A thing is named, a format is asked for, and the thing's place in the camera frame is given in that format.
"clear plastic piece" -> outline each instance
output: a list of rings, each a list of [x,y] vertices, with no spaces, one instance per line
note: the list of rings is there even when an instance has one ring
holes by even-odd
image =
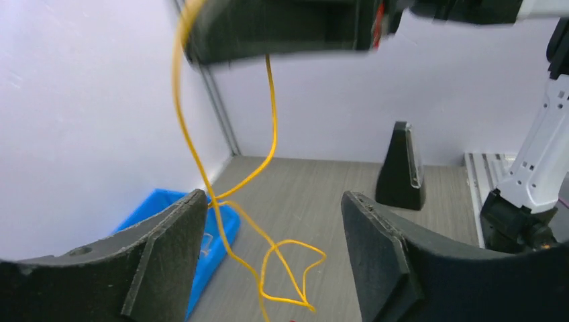
[[[407,138],[407,155],[409,157],[411,186],[418,189],[423,185],[423,163],[417,142],[413,138],[413,128],[410,123],[407,123],[405,126],[405,137]]]

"black robot arm part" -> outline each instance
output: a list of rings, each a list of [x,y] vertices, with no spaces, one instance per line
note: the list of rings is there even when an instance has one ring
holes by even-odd
[[[485,250],[351,192],[342,217],[362,322],[569,321],[569,244]]]
[[[522,0],[209,0],[186,45],[192,63],[265,54],[352,51],[395,34],[406,9],[420,17],[480,25],[514,23]],[[378,16],[380,6],[383,15]]]

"black triangular object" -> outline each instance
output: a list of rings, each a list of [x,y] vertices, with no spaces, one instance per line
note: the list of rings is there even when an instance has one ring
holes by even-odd
[[[386,206],[421,210],[425,204],[423,164],[411,124],[398,121],[377,178],[375,201]]]

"white wall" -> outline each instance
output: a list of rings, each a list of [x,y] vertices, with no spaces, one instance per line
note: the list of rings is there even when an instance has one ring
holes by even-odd
[[[406,15],[378,52],[274,58],[277,156],[381,162],[395,121],[410,121],[426,164],[465,151],[516,152],[547,77],[556,20],[477,29]],[[264,61],[216,70],[245,155],[270,147]]]
[[[0,258],[111,233],[155,188],[203,183],[172,106],[166,0],[0,3]],[[210,175],[229,158],[199,75],[184,102]]]

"tangled cable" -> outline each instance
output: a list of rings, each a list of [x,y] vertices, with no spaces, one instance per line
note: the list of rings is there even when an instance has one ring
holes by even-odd
[[[276,150],[277,139],[278,139],[278,118],[277,118],[277,114],[276,114],[276,101],[274,98],[274,83],[272,81],[272,71],[270,68],[270,59],[269,59],[268,55],[265,56],[265,61],[266,61],[268,83],[269,83],[269,88],[270,88],[270,100],[271,100],[271,109],[272,109],[272,146],[271,146],[271,149],[270,149],[268,156],[265,158],[263,163],[261,163],[261,165],[259,165],[259,167],[257,169],[255,169],[255,171],[253,171],[253,173],[251,173],[249,176],[247,176],[245,179],[243,179],[243,181],[241,181],[239,184],[237,184],[234,188],[227,191],[226,193],[223,193],[219,196],[216,196],[215,193],[213,192],[213,188],[211,186],[211,183],[209,182],[209,179],[207,178],[207,174],[203,168],[203,165],[201,163],[199,155],[198,155],[198,153],[197,153],[197,151],[196,151],[196,149],[192,143],[192,139],[190,138],[190,135],[189,135],[189,132],[188,132],[188,129],[186,126],[186,122],[184,119],[184,115],[182,113],[182,105],[180,102],[180,74],[181,74],[181,69],[182,69],[181,65],[182,65],[182,56],[183,56],[182,45],[186,44],[186,42],[189,38],[190,32],[191,32],[192,26],[196,20],[197,14],[200,11],[200,9],[202,8],[202,6],[204,5],[204,3],[205,3],[205,0],[186,0],[185,6],[184,6],[184,8],[181,12],[181,15],[180,15],[180,21],[178,24],[178,28],[176,30],[176,36],[174,38],[174,50],[173,50],[173,56],[172,56],[172,94],[174,96],[174,106],[176,108],[176,115],[177,115],[178,121],[180,123],[180,128],[182,129],[184,139],[186,140],[188,148],[190,149],[191,154],[192,154],[193,158],[195,159],[196,165],[199,169],[199,172],[203,178],[203,181],[205,183],[209,197],[211,198],[211,203],[209,204],[209,207],[213,208],[215,210],[215,218],[217,221],[217,228],[219,230],[219,235],[221,237],[223,245],[225,246],[225,249],[227,250],[227,253],[229,254],[229,256],[232,257],[237,262],[239,262],[241,265],[245,266],[253,274],[253,277],[255,278],[255,281],[256,281],[257,287],[258,287],[259,304],[260,304],[261,312],[262,312],[262,315],[263,315],[265,322],[270,322],[270,319],[269,319],[268,314],[266,312],[266,309],[264,307],[263,299],[268,299],[270,301],[277,301],[277,302],[282,302],[282,303],[289,303],[289,304],[294,304],[294,305],[300,305],[303,307],[307,307],[309,310],[311,310],[313,312],[316,312],[316,308],[309,303],[307,295],[306,295],[306,277],[307,277],[308,271],[310,271],[312,268],[314,268],[314,267],[320,265],[322,262],[324,262],[324,260],[326,259],[326,254],[324,252],[322,252],[321,250],[319,250],[318,248],[315,248],[315,247],[310,246],[308,244],[305,244],[301,241],[297,241],[297,240],[293,240],[293,239],[286,239],[286,240],[280,241],[278,243],[275,243],[253,221],[253,219],[251,219],[251,217],[249,217],[249,215],[247,215],[247,213],[237,203],[232,202],[232,201],[219,202],[220,199],[224,199],[224,198],[234,194],[236,191],[238,191],[243,186],[248,184],[251,180],[253,180],[257,175],[259,175],[268,166],[268,164],[270,163],[270,161],[272,160],[272,158],[274,156],[274,152]],[[219,207],[223,206],[223,205],[228,205],[228,206],[234,208],[239,213],[239,215],[241,217],[243,217],[253,227],[253,229],[257,233],[259,233],[259,235],[261,235],[264,239],[266,239],[266,241],[270,244],[271,247],[267,251],[267,253],[265,254],[265,257],[263,259],[260,276],[257,273],[257,271],[255,271],[255,269],[253,267],[251,267],[251,265],[249,265],[249,263],[245,262],[243,259],[241,259],[239,256],[237,256],[231,250],[231,246],[230,246],[229,242],[227,241],[227,237],[225,236],[225,230],[223,228],[223,221],[221,220],[221,213],[219,210]],[[281,247],[282,245],[285,245],[285,244],[297,244],[297,245],[309,248],[310,250],[318,252],[319,254],[322,255],[322,259],[320,259],[319,261],[308,266],[306,268],[306,270],[304,271],[302,290],[299,288],[299,285],[298,285],[287,261],[285,260],[285,257],[281,254],[281,252],[279,250],[279,247]],[[278,258],[282,262],[282,265],[287,270],[287,273],[289,274],[289,277],[291,278],[291,282],[294,284],[294,287],[295,287],[298,295],[300,296],[301,301],[282,298],[282,297],[273,297],[273,296],[270,296],[264,292],[264,282],[265,282],[265,278],[266,278],[266,267],[268,264],[268,259],[273,252],[276,253]]]

